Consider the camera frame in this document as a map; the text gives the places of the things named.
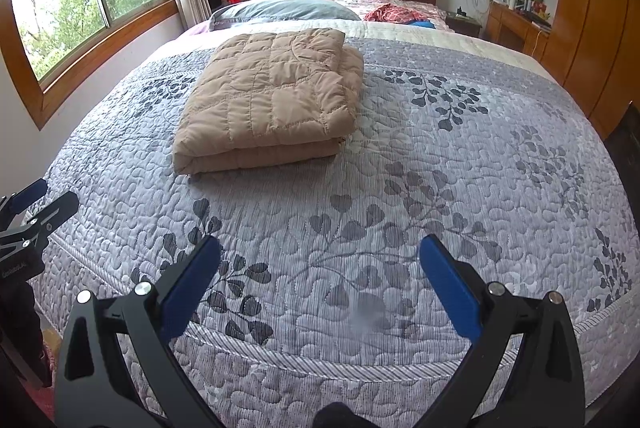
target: striped trim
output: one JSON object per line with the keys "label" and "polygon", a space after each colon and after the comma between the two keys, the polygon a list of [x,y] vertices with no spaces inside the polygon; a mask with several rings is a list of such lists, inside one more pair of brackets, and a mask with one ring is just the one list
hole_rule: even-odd
{"label": "striped trim", "polygon": [[[97,266],[93,261],[85,257],[77,249],[68,245],[58,234],[53,233],[49,239],[60,246],[69,256],[71,256],[78,264],[84,265],[98,278],[117,292],[127,294],[130,288],[125,286],[114,276],[108,274],[103,268]],[[613,302],[609,307],[591,315],[589,318],[574,325],[576,337],[589,331],[597,326],[601,321],[605,320],[623,305],[627,304],[638,292],[638,286],[620,297],[619,300]],[[294,374],[305,374],[308,376],[316,376],[325,379],[341,379],[347,381],[361,382],[398,382],[398,381],[419,381],[422,379],[446,379],[450,378],[458,368],[462,360],[444,361],[440,363],[425,364],[403,364],[403,365],[361,365],[361,364],[344,364],[333,363],[331,361],[315,360],[305,356],[297,356],[293,354],[284,354],[275,352],[260,345],[237,340],[231,336],[227,336],[221,332],[213,331],[202,325],[190,322],[185,332],[190,338],[209,345],[217,350],[225,352],[238,358],[243,358],[265,366],[271,366],[292,372]],[[511,366],[515,363],[518,348],[507,350],[498,369],[505,366]]]}

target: metal bolt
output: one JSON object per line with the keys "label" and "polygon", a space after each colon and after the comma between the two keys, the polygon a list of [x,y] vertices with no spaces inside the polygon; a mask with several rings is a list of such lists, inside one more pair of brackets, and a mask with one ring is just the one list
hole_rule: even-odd
{"label": "metal bolt", "polygon": [[91,299],[91,291],[85,289],[78,293],[78,303],[87,303]]}
{"label": "metal bolt", "polygon": [[502,296],[506,291],[505,287],[500,282],[491,282],[488,285],[489,294],[494,296]]}
{"label": "metal bolt", "polygon": [[564,299],[558,291],[551,291],[549,293],[549,301],[553,304],[560,305]]}
{"label": "metal bolt", "polygon": [[146,294],[149,294],[152,288],[153,286],[149,282],[140,282],[133,288],[133,290],[138,296],[144,296]]}

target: quilted bedspread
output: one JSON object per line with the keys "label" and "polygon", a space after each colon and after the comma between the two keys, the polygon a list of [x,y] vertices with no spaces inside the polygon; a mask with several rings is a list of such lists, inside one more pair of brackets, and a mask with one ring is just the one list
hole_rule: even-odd
{"label": "quilted bedspread", "polygon": [[[380,426],[412,426],[468,349],[418,263],[419,241],[436,233],[485,281],[564,295],[593,401],[640,348],[640,243],[587,119],[517,53],[391,24],[333,25],[365,62],[358,129],[333,158],[174,173],[180,113],[225,32],[190,37],[209,46],[165,50],[118,84],[46,175],[49,199],[73,190],[81,207],[52,236],[34,281],[44,312],[63,329],[82,288],[126,293],[211,233],[223,261],[173,348],[224,423],[309,426],[340,400]],[[440,36],[458,45],[436,46]],[[518,344],[481,411],[499,397]]]}

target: nightstand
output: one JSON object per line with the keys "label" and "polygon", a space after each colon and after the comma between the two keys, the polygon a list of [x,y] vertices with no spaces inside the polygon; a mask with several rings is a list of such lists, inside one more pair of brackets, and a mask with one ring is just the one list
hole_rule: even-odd
{"label": "nightstand", "polygon": [[460,16],[454,12],[447,11],[447,25],[458,34],[478,38],[482,24],[469,16]]}

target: blue gripper pad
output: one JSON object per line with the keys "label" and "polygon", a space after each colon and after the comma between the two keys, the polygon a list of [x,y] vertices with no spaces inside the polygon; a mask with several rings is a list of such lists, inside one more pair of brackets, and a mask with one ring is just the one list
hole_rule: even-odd
{"label": "blue gripper pad", "polygon": [[419,256],[456,332],[475,343],[482,334],[480,304],[456,270],[455,260],[434,234],[423,238]]}
{"label": "blue gripper pad", "polygon": [[38,179],[36,182],[31,183],[12,197],[9,211],[14,215],[21,214],[35,201],[43,198],[47,194],[47,189],[49,189],[49,186],[47,186],[47,182],[44,179]]}
{"label": "blue gripper pad", "polygon": [[214,236],[206,235],[186,262],[176,264],[164,272],[162,276],[170,278],[170,270],[182,271],[161,303],[161,327],[158,332],[160,340],[168,343],[172,338],[184,334],[191,315],[198,308],[219,265],[220,243]]}

